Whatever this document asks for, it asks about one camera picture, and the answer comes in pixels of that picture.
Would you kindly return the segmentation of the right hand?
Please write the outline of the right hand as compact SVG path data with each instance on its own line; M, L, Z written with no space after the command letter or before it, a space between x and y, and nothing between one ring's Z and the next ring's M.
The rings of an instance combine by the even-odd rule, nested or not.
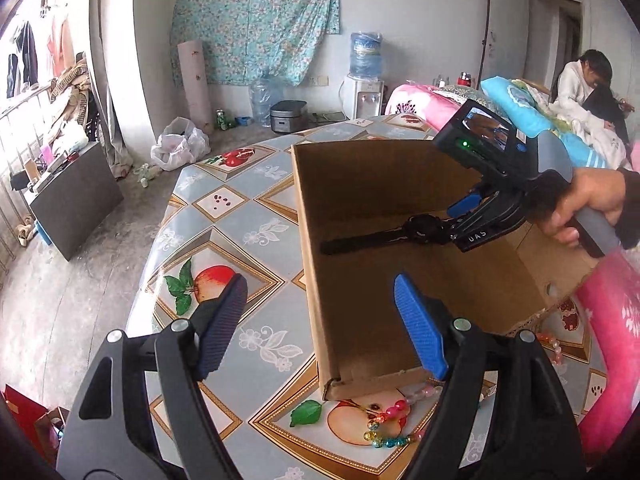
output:
M600 211L615 226L623 211L626 183L620 171L576 168L570 187L559 199L552 214L537 222L544 234L568 247L579 245L579 233L568 225L574 214L584 207Z

